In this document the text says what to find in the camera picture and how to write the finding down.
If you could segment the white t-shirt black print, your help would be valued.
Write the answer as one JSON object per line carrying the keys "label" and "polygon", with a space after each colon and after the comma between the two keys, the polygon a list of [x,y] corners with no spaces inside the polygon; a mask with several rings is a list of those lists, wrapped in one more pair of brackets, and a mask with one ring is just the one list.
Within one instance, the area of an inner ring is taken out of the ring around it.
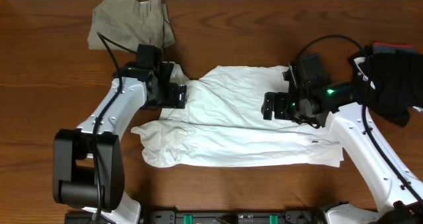
{"label": "white t-shirt black print", "polygon": [[265,120],[267,92],[285,92],[284,66],[218,66],[197,80],[180,66],[171,81],[187,87],[183,109],[164,109],[159,119],[132,128],[143,158],[158,168],[263,167],[311,164],[338,167],[342,147],[323,128]]}

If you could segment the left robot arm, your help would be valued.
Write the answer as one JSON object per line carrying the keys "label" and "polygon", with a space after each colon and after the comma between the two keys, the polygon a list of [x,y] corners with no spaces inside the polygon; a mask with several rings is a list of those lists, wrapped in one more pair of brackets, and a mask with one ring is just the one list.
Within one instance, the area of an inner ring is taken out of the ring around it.
{"label": "left robot arm", "polygon": [[138,110],[185,107],[186,86],[171,82],[174,66],[161,60],[161,49],[140,44],[96,110],[74,130],[56,133],[55,202],[92,213],[88,223],[141,221],[141,205],[124,191],[120,142]]}

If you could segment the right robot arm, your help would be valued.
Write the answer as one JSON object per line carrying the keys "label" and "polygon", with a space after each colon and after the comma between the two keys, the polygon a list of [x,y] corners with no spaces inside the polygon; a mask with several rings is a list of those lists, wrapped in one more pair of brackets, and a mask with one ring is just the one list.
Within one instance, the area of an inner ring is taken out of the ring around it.
{"label": "right robot arm", "polygon": [[348,202],[322,207],[315,223],[421,223],[419,180],[371,121],[350,82],[333,83],[317,54],[292,61],[283,73],[288,91],[267,92],[261,112],[273,118],[324,128],[348,153],[369,187],[376,211]]}

